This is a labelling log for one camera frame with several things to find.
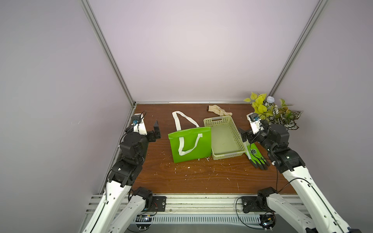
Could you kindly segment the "green insulated delivery bag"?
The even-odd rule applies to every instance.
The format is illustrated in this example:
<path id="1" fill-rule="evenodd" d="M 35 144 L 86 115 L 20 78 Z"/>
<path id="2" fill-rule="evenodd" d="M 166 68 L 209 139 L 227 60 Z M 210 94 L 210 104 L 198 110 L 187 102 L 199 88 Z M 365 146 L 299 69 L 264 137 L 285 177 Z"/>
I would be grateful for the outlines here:
<path id="1" fill-rule="evenodd" d="M 191 117 L 181 111 L 172 112 L 176 131 L 168 134 L 174 163 L 208 158 L 212 154 L 212 132 L 210 127 L 200 127 Z M 180 117 L 194 125 L 182 129 Z"/>

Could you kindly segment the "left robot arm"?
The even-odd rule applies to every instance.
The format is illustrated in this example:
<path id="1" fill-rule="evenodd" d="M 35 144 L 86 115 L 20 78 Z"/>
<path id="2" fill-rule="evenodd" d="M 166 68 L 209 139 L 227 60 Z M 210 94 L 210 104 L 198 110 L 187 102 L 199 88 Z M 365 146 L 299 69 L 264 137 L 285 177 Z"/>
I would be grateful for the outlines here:
<path id="1" fill-rule="evenodd" d="M 139 116 L 134 117 L 119 144 L 121 158 L 110 170 L 105 191 L 93 216 L 84 229 L 85 233 L 124 233 L 135 218 L 152 206 L 152 191 L 140 187 L 131 191 L 142 171 L 148 145 L 161 138 L 158 122 L 147 131 Z"/>

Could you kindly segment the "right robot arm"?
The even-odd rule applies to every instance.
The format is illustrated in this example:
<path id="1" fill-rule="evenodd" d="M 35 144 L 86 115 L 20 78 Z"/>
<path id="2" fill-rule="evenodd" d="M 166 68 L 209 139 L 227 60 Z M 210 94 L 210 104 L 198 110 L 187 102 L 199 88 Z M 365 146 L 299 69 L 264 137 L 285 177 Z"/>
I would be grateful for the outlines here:
<path id="1" fill-rule="evenodd" d="M 258 202 L 280 215 L 299 233 L 359 233 L 337 213 L 320 191 L 300 155 L 288 146 L 289 132 L 278 124 L 239 130 L 243 142 L 258 142 L 268 153 L 277 171 L 293 187 L 308 215 L 289 204 L 278 190 L 268 187 L 258 192 Z"/>

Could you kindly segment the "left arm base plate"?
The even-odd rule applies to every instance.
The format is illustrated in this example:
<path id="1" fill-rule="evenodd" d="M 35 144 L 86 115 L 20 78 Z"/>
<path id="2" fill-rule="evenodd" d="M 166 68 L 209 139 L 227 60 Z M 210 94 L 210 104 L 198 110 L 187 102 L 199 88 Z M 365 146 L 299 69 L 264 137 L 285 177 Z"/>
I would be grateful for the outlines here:
<path id="1" fill-rule="evenodd" d="M 167 204 L 166 196 L 153 196 L 152 202 L 149 208 L 146 208 L 147 212 L 165 212 Z"/>

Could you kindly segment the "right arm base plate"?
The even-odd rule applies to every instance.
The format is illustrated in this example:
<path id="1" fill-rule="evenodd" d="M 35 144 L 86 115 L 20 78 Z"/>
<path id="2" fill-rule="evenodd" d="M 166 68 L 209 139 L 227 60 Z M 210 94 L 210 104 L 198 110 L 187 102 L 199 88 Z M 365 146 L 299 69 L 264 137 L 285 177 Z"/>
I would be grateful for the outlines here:
<path id="1" fill-rule="evenodd" d="M 262 208 L 260 208 L 257 196 L 242 196 L 242 211 L 245 214 L 248 214 L 250 212 L 261 212 L 263 211 Z"/>

